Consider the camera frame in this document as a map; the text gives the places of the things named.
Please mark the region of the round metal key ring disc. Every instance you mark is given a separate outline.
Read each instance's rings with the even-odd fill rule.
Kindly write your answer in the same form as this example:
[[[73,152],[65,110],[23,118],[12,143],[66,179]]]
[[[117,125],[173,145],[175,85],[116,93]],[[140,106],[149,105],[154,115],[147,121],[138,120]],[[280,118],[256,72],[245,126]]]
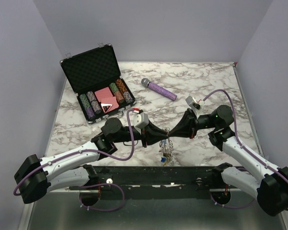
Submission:
[[[172,163],[173,159],[173,142],[170,140],[169,137],[167,137],[164,140],[161,140],[159,143],[159,152],[162,154],[162,157],[166,158],[166,161],[163,164],[163,166],[166,166],[167,164]]]

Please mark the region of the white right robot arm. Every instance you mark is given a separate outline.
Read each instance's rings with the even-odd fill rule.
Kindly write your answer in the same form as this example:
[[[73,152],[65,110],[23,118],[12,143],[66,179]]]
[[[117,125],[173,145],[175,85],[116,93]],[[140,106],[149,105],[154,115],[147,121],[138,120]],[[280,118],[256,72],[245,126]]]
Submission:
[[[233,122],[232,109],[227,105],[200,116],[188,109],[168,135],[194,138],[198,130],[211,128],[208,134],[211,144],[233,157],[246,170],[241,172],[224,163],[212,174],[212,184],[218,188],[232,185],[254,197],[266,214],[276,216],[288,209],[288,167],[279,168],[243,145],[230,128]]]

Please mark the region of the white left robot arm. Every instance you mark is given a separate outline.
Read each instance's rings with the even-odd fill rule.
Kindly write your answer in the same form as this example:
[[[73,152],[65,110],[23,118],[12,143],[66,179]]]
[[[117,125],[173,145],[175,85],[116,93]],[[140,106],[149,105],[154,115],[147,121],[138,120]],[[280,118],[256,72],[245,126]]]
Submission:
[[[92,189],[97,178],[87,170],[91,162],[109,157],[128,161],[134,153],[135,141],[153,145],[168,134],[150,121],[135,117],[135,124],[123,126],[117,118],[110,118],[101,128],[101,133],[80,147],[70,151],[39,158],[28,156],[14,175],[14,196],[20,196],[25,204],[38,201],[48,192],[70,186]]]

